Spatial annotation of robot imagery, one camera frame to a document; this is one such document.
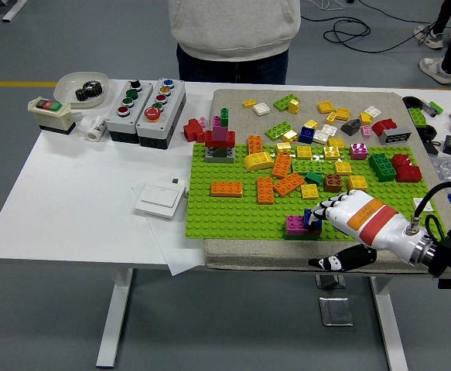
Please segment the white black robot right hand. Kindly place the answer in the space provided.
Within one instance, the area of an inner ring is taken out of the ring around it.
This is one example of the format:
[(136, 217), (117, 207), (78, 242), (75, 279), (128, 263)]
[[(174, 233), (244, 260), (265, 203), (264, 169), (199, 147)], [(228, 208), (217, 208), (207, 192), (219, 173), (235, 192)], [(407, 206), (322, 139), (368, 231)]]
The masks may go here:
[(308, 264), (325, 271), (351, 271), (376, 261), (379, 250), (388, 250), (400, 260), (417, 266), (431, 239), (417, 221), (361, 190), (350, 190), (316, 205), (308, 224), (326, 220), (358, 245), (332, 256), (311, 259)]

